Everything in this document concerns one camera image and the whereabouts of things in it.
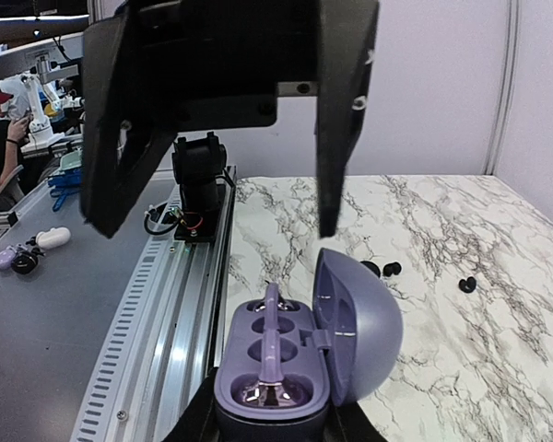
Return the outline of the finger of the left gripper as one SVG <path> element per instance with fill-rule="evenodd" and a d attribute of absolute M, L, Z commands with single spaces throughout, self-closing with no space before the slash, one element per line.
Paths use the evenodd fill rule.
<path fill-rule="evenodd" d="M 320 1 L 316 182 L 319 236 L 336 232 L 347 163 L 362 130 L 379 18 L 377 1 Z"/>

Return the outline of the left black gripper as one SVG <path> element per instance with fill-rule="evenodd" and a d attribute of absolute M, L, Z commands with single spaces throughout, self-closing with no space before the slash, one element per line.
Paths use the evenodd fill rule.
<path fill-rule="evenodd" d="M 176 133 L 266 127 L 317 79 L 316 1 L 131 1 L 90 25 L 80 208 L 112 238 Z"/>

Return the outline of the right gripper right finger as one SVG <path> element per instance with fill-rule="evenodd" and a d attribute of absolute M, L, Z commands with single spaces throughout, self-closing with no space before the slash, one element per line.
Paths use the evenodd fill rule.
<path fill-rule="evenodd" d="M 336 407 L 328 403 L 324 423 L 325 442 L 387 442 L 357 402 Z"/>

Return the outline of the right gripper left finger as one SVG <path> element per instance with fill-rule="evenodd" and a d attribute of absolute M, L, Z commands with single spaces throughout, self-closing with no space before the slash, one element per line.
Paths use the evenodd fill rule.
<path fill-rule="evenodd" d="M 213 367 L 208 372 L 177 424 L 163 439 L 164 442 L 218 442 L 221 440 L 214 396 L 217 372 L 217 367 Z"/>

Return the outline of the purple earbud charging case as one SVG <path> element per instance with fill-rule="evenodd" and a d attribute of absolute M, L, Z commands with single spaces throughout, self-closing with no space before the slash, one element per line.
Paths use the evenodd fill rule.
<path fill-rule="evenodd" d="M 236 309 L 215 379 L 222 441 L 324 441 L 328 403 L 359 402 L 391 374 L 403 341 L 400 308 L 380 278 L 335 250 L 319 252 L 312 304 L 284 313 L 295 325 L 280 333 L 281 368 L 303 388 L 301 406 L 253 408 L 237 402 L 240 388 L 261 369 L 263 314 L 255 299 Z"/>

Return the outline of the purple earbud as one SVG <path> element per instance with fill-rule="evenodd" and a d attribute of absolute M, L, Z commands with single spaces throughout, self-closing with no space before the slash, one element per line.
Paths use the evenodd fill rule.
<path fill-rule="evenodd" d="M 295 325 L 284 313 L 291 313 L 300 310 L 300 304 L 283 298 L 277 283 L 269 283 L 265 297 L 261 301 L 254 301 L 251 311 L 263 314 L 262 324 L 259 326 L 261 332 L 264 330 L 278 330 L 280 333 L 291 332 Z"/>
<path fill-rule="evenodd" d="M 283 374 L 277 330 L 264 332 L 259 375 L 240 388 L 236 400 L 244 406 L 267 409 L 293 408 L 305 401 L 303 388 Z"/>

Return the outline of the black earbud charging case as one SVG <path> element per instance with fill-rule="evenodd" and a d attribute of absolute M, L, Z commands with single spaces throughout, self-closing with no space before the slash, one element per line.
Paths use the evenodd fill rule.
<path fill-rule="evenodd" d="M 378 278 L 381 277 L 380 267 L 376 263 L 371 261 L 361 261 L 360 263 L 373 272 Z"/>

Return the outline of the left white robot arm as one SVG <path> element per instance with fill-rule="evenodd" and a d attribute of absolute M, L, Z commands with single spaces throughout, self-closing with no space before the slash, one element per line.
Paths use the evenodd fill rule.
<path fill-rule="evenodd" d="M 335 234 L 366 112 L 376 1 L 126 1 L 84 32 L 80 207 L 124 223 L 166 154 L 187 211 L 209 223 L 227 165 L 220 129 L 267 127 L 277 101 L 317 98 L 319 234 Z"/>

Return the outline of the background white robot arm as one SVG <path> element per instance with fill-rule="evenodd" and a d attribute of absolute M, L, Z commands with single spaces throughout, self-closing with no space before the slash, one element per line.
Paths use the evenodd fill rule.
<path fill-rule="evenodd" d="M 83 99 L 69 94 L 59 96 L 55 86 L 57 80 L 76 76 L 77 64 L 57 67 L 47 52 L 33 54 L 34 65 L 30 70 L 14 74 L 0 80 L 0 90 L 12 95 L 12 98 L 2 105 L 2 110 L 9 119 L 18 120 L 29 116 L 28 141 L 21 147 L 25 155 L 38 152 L 61 142 L 64 133 L 55 133 L 49 116 L 41 104 L 41 94 L 49 101 L 55 113 L 64 109 L 78 109 L 83 106 Z"/>

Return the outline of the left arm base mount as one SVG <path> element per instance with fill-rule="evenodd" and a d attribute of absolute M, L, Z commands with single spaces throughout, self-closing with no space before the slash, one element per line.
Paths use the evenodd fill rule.
<path fill-rule="evenodd" d="M 176 185 L 166 202 L 150 205 L 144 213 L 144 230 L 152 237 L 172 235 L 186 243 L 215 243 L 231 231 L 235 181 L 227 176 L 216 180 L 219 208 L 210 212 L 187 209 Z"/>

